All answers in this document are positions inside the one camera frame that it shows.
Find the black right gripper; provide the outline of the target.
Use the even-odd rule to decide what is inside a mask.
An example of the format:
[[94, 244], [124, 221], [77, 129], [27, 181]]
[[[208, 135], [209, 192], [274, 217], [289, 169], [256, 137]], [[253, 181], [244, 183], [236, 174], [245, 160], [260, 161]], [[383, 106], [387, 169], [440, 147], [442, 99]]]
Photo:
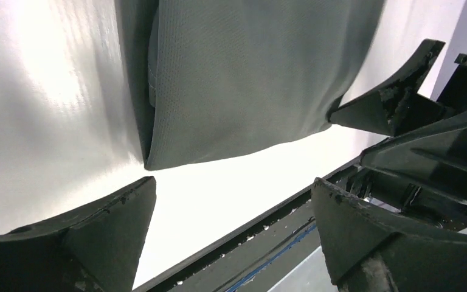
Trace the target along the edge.
[[343, 105], [336, 102], [328, 121], [385, 136], [359, 156], [348, 192], [461, 231], [467, 228], [467, 54], [455, 59], [437, 100], [418, 93], [444, 45], [423, 40], [387, 80]]

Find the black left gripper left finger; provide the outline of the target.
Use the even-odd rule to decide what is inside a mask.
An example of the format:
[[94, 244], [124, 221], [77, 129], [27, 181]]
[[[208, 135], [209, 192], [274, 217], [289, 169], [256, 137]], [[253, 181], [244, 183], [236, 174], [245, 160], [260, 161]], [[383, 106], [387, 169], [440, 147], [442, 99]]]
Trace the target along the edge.
[[0, 291], [131, 291], [155, 203], [143, 177], [0, 235]]

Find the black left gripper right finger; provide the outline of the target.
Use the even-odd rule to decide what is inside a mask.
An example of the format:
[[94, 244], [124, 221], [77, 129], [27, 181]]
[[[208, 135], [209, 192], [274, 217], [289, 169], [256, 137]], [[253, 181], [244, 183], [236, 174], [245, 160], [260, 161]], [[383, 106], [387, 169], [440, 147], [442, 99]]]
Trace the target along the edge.
[[467, 291], [466, 234], [389, 212], [321, 178], [311, 198], [341, 291]]

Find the dark grey t shirt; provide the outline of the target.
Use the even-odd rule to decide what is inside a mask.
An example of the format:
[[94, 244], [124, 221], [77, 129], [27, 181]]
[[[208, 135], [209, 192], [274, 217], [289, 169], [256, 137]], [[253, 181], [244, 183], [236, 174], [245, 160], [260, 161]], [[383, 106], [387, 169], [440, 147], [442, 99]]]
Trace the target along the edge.
[[117, 1], [147, 170], [249, 155], [326, 130], [384, 1]]

